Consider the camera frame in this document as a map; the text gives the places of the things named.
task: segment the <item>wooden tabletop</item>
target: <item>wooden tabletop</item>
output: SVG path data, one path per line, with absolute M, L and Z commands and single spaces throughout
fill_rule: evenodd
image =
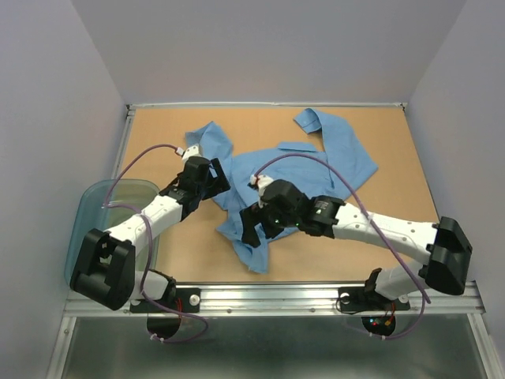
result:
M 398 108 L 321 107 L 344 117 L 379 170 L 357 191 L 372 212 L 412 221 L 437 221 L 435 208 L 410 136 Z M 308 141 L 323 149 L 320 135 L 305 134 L 293 121 L 299 107 L 139 109 L 125 148 L 124 167 L 145 148 L 160 143 L 186 147 L 184 133 L 219 124 L 234 144 L 234 155 L 274 148 L 281 141 Z M 181 171 L 168 149 L 141 159 L 126 175 L 164 188 Z M 364 280 L 378 267 L 397 265 L 391 252 L 361 242 L 310 237 L 301 232 L 269 244 L 269 272 L 250 272 L 231 243 L 216 231 L 226 219 L 213 201 L 203 201 L 184 222 L 162 233 L 156 268 L 177 281 L 268 282 Z

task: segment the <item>white wall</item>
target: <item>white wall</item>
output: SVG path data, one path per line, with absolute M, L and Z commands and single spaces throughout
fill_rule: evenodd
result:
M 437 209 L 461 221 L 505 358 L 505 2 L 469 0 L 407 116 Z
M 465 0 L 73 0 L 127 103 L 409 99 Z
M 45 377 L 80 195 L 111 173 L 124 103 L 69 0 L 0 11 L 0 377 Z

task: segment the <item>metal frame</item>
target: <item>metal frame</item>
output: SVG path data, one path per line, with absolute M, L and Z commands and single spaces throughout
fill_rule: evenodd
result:
M 266 102 L 191 102 L 165 104 L 136 104 L 129 106 L 118 156 L 112 178 L 120 171 L 125 155 L 135 110 L 164 107 L 401 107 L 405 103 L 266 103 Z M 342 316 L 335 305 L 336 299 L 355 282 L 345 283 L 180 283 L 178 287 L 199 287 L 202 290 L 200 315 L 204 317 L 285 317 L 285 316 Z M 482 314 L 485 312 L 477 285 L 469 282 L 462 296 L 449 296 L 428 290 L 432 304 L 426 307 L 427 314 L 468 315 L 473 335 L 488 377 L 505 378 L 492 338 L 487 333 Z M 421 307 L 421 294 L 409 297 L 411 310 L 398 314 L 415 314 Z M 57 342 L 51 358 L 47 378 L 62 377 L 69 353 L 73 330 L 78 317 L 170 317 L 163 313 L 130 313 L 124 306 L 111 311 L 84 296 L 69 292 Z
M 484 318 L 481 314 L 469 314 L 468 321 L 475 337 L 486 375 L 490 379 L 505 378 L 503 366 L 499 360 L 496 346 L 486 329 Z
M 271 102 L 271 101 L 182 101 L 173 103 L 141 103 L 129 105 L 134 111 L 141 108 L 172 107 L 400 107 L 407 103 L 359 103 L 359 102 Z
M 50 359 L 47 379 L 55 379 L 63 376 L 66 357 L 69 354 L 70 343 L 72 342 L 73 330 L 76 327 L 76 317 L 63 317 L 53 355 Z
M 286 316 L 348 316 L 339 312 L 336 300 L 346 287 L 363 283 L 179 283 L 178 288 L 201 289 L 200 312 L 203 317 L 286 317 Z M 468 282 L 462 296 L 444 295 L 427 290 L 432 304 L 427 314 L 483 313 L 477 285 Z M 421 293 L 410 297 L 411 309 L 397 314 L 417 314 L 421 308 Z M 367 312 L 368 315 L 381 312 Z M 165 313 L 130 313 L 129 304 L 113 311 L 97 302 L 74 294 L 69 297 L 64 317 L 175 317 Z

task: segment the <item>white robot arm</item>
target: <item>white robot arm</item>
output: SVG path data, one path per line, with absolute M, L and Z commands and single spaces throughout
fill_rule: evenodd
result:
M 198 208 L 200 201 L 230 188 L 219 161 L 203 158 L 198 145 L 188 148 L 182 161 L 183 172 L 142 209 L 153 238 L 185 219 Z M 70 280 L 74 291 L 112 310 L 121 308 L 129 300 L 144 298 L 140 293 L 143 272 L 135 271 L 137 254 L 148 244 L 142 216 L 133 215 L 115 227 L 105 231 L 93 229 L 86 234 Z M 175 280 L 150 270 L 144 290 L 154 300 L 164 298 L 169 302 L 175 292 Z
M 361 210 L 341 199 L 318 196 L 309 199 L 293 183 L 261 175 L 252 177 L 251 186 L 260 199 L 241 211 L 244 226 L 242 241 L 258 246 L 255 226 L 260 223 L 267 238 L 274 238 L 285 227 L 297 227 L 309 235 L 353 239 L 385 247 L 383 239 L 370 225 L 371 220 L 392 246 L 413 261 L 408 264 L 421 286 L 449 295 L 461 295 L 472 246 L 458 223 L 442 217 L 439 223 L 400 220 Z M 350 288 L 350 302 L 361 302 L 364 309 L 375 309 L 378 302 L 389 302 L 418 288 L 402 266 L 374 270 L 365 286 Z

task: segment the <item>translucent blue tray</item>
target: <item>translucent blue tray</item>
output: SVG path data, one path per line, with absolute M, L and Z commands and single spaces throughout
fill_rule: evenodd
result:
M 65 263 L 65 280 L 69 284 L 72 277 L 73 267 L 76 264 L 80 245 L 86 233 L 93 228 L 104 231 L 127 220 L 133 212 L 128 209 L 114 208 L 106 209 L 103 199 L 113 180 L 104 180 L 89 187 L 80 199 L 77 209 L 76 220 L 73 224 L 72 237 L 70 238 L 69 252 Z M 147 206 L 158 194 L 159 188 L 146 180 L 123 179 L 121 180 L 111 197 L 113 204 L 128 204 L 137 208 Z M 151 267 L 154 268 L 158 253 L 158 241 L 154 241 L 153 257 Z M 143 249 L 137 257 L 136 266 L 138 270 L 144 270 L 148 259 L 148 249 Z

